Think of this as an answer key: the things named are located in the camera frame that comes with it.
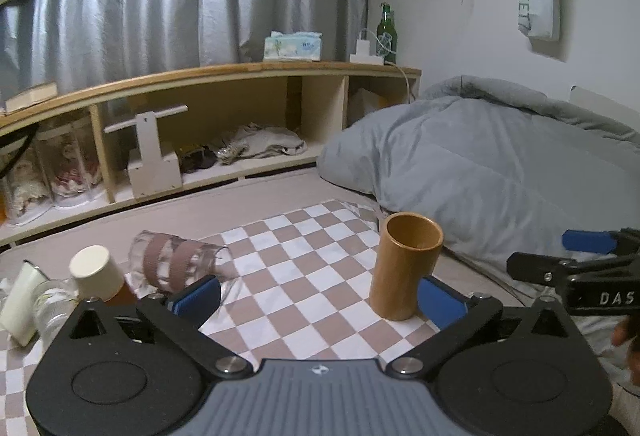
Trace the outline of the person's hand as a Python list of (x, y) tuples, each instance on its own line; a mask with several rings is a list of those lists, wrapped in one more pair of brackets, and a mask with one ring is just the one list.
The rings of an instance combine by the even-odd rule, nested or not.
[(640, 348), (639, 348), (640, 323), (638, 316), (630, 316), (622, 320), (614, 329), (612, 344), (627, 347), (627, 366), (630, 371), (631, 383), (640, 385)]

